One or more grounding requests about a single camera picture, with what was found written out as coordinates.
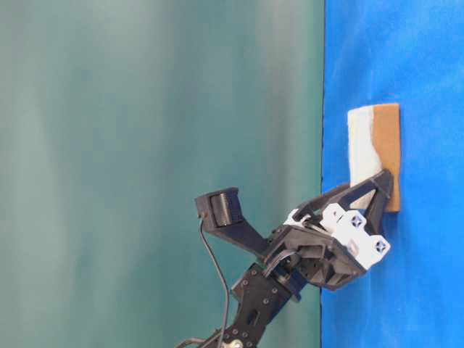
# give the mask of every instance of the brown cardboard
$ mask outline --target brown cardboard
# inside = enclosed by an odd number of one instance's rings
[[[391,198],[386,206],[387,212],[400,209],[399,165],[401,146],[399,141],[399,105],[374,105],[372,142],[384,169],[390,170],[394,177]]]

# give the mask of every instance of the white sponge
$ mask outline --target white sponge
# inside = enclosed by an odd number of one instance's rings
[[[374,108],[360,107],[348,111],[349,176],[350,186],[382,170],[380,157],[372,142]],[[351,204],[353,209],[368,207],[373,192]]]

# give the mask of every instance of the screw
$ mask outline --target screw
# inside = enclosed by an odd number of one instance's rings
[[[363,223],[363,221],[357,215],[353,216],[353,218],[351,219],[351,224],[356,228],[360,227],[361,223]]]
[[[382,252],[384,252],[385,249],[386,249],[386,245],[385,245],[384,242],[378,241],[378,242],[376,243],[376,250],[377,250],[378,252],[382,253]]]

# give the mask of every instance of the blue cloth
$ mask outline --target blue cloth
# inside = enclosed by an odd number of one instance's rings
[[[464,11],[458,1],[327,1],[323,190],[349,180],[347,111],[399,102],[402,210],[391,251],[322,293],[322,345],[464,343]]]

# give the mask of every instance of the black cable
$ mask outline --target black cable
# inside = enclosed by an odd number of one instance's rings
[[[223,345],[224,331],[225,331],[225,327],[227,326],[227,316],[228,316],[228,313],[229,313],[229,288],[227,286],[227,283],[225,282],[223,272],[220,270],[220,267],[218,265],[218,261],[216,260],[216,257],[214,255],[214,253],[212,252],[210,245],[206,241],[206,238],[204,237],[204,234],[203,234],[203,219],[200,220],[199,230],[200,230],[200,237],[201,237],[201,239],[203,241],[204,247],[208,251],[208,254],[210,254],[210,256],[211,256],[212,263],[214,263],[214,265],[215,265],[217,274],[219,275],[220,281],[223,284],[223,288],[224,288],[224,292],[225,292],[223,327],[220,330],[219,340],[217,341],[217,348],[221,348],[222,345]]]
[[[225,304],[224,304],[224,315],[223,315],[223,326],[220,330],[220,335],[219,335],[219,340],[217,341],[217,348],[221,348],[223,345],[223,340],[224,340],[224,331],[225,327],[227,326],[227,317],[229,314],[229,288],[227,286],[227,283],[225,282],[225,278],[223,275],[222,270],[219,267],[218,261],[216,260],[216,256],[211,250],[210,245],[206,241],[206,238],[204,237],[203,234],[203,219],[200,220],[199,224],[199,232],[200,232],[200,238],[202,239],[203,245],[208,251],[208,254],[211,256],[212,263],[214,264],[217,274],[219,275],[220,281],[223,284],[224,292],[225,292]],[[189,346],[190,344],[202,344],[206,340],[205,339],[198,339],[196,337],[192,337],[191,339],[186,339],[185,341],[181,342],[175,348],[184,348]]]

